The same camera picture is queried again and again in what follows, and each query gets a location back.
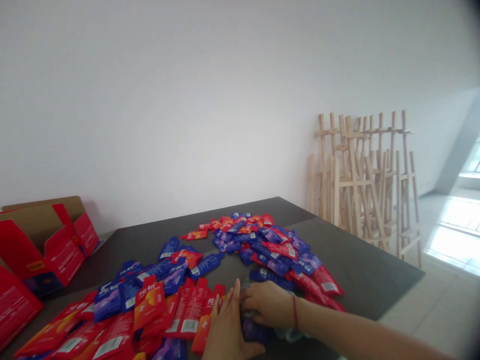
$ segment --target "dark table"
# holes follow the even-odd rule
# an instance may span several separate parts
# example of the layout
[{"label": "dark table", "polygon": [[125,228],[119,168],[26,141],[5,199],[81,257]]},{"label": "dark table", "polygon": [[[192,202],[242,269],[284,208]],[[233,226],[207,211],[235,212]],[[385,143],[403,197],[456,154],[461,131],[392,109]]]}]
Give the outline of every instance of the dark table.
[{"label": "dark table", "polygon": [[[108,241],[85,261],[70,285],[45,301],[45,309],[1,354],[11,359],[13,353],[35,335],[69,303],[81,300],[86,293],[115,278],[123,262],[130,259],[143,265],[157,262],[162,246],[172,236],[197,230],[199,224],[230,216],[233,212],[263,215],[269,213],[276,225],[295,229],[311,245],[311,252],[325,264],[333,278],[345,291],[337,298],[347,312],[378,320],[400,300],[424,275],[406,262],[362,241],[310,212],[280,198],[225,207],[197,214],[118,229]],[[218,250],[213,235],[181,244],[193,245],[205,255]],[[244,266],[237,255],[228,256],[216,270],[209,273],[210,288],[215,284],[231,287],[236,278],[244,281],[257,265]],[[303,338],[289,344],[275,339],[267,346],[261,359],[336,359],[338,354],[317,340]]]}]

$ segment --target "tiled floor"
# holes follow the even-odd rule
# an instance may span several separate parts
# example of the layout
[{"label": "tiled floor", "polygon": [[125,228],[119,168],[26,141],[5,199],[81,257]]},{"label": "tiled floor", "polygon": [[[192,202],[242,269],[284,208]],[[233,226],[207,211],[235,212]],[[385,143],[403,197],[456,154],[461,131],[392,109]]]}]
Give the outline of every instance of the tiled floor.
[{"label": "tiled floor", "polygon": [[[426,274],[380,322],[456,359],[470,359],[473,341],[480,339],[480,238],[442,223],[468,230],[480,222],[480,201],[461,199],[480,200],[480,191],[460,189],[452,196],[420,200]],[[416,256],[410,258],[416,266]]]}]

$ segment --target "red cardboard box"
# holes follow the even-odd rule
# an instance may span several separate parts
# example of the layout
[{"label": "red cardboard box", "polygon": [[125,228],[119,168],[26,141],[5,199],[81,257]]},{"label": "red cardboard box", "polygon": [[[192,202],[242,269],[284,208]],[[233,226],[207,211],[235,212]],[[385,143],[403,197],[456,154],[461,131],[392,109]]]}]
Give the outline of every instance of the red cardboard box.
[{"label": "red cardboard box", "polygon": [[0,213],[0,257],[39,298],[66,287],[85,260],[50,205]]},{"label": "red cardboard box", "polygon": [[80,196],[60,197],[50,200],[25,202],[3,206],[4,211],[31,208],[38,205],[50,205],[58,214],[61,222],[68,226],[73,240],[81,247],[85,256],[89,257],[99,242],[99,237],[85,211]]},{"label": "red cardboard box", "polygon": [[0,353],[44,308],[18,277],[0,266]]}]

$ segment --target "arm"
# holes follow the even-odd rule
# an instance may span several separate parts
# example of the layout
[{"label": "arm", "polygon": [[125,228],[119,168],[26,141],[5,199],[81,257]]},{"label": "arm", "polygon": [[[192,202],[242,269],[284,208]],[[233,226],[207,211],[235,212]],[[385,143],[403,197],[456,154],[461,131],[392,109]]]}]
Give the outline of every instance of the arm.
[{"label": "arm", "polygon": [[[292,296],[271,281],[253,284],[241,294],[242,310],[257,310],[253,320],[275,328],[295,326]],[[296,298],[297,325],[351,360],[450,359],[435,349],[375,321]]]}]

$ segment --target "right hand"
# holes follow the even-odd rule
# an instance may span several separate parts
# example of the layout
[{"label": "right hand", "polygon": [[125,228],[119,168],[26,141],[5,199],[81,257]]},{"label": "right hand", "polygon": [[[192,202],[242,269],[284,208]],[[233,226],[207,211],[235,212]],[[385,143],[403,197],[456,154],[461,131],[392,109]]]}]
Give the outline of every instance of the right hand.
[{"label": "right hand", "polygon": [[295,326],[294,295],[290,295],[272,281],[254,282],[244,290],[242,311],[256,310],[251,319],[271,328],[287,329]]}]

